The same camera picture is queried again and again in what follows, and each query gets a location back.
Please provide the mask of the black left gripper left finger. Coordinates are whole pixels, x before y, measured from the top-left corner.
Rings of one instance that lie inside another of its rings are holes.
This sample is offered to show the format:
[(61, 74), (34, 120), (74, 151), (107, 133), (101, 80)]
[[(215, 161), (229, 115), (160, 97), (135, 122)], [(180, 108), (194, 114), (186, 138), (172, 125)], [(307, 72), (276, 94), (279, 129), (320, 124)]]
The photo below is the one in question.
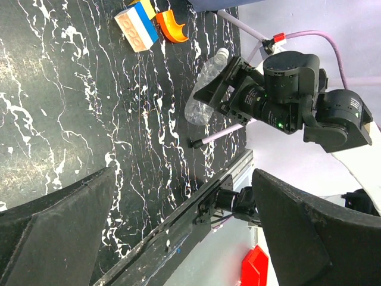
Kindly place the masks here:
[(89, 285), (114, 179), (105, 167), (1, 212), (1, 285)]

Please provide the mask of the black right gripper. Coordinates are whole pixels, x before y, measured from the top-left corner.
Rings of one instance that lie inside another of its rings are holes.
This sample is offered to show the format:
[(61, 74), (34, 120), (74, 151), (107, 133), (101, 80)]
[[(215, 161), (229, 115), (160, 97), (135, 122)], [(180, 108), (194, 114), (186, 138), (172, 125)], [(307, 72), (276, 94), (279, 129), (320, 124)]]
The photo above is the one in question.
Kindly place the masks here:
[[(194, 99), (243, 125), (255, 119), (293, 134), (304, 126), (320, 128), (313, 114), (319, 72), (320, 60), (314, 54), (286, 51), (271, 55), (263, 62), (263, 72), (242, 57), (234, 57), (215, 79), (195, 92)], [(222, 101), (229, 86), (233, 92)]]

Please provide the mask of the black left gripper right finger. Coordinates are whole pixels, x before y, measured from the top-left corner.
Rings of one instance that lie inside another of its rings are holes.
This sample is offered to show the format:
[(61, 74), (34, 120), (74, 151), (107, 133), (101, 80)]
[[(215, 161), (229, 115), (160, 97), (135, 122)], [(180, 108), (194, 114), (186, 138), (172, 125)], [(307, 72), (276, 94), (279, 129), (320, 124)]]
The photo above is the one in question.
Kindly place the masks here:
[(380, 285), (380, 217), (260, 169), (252, 190), (279, 285)]

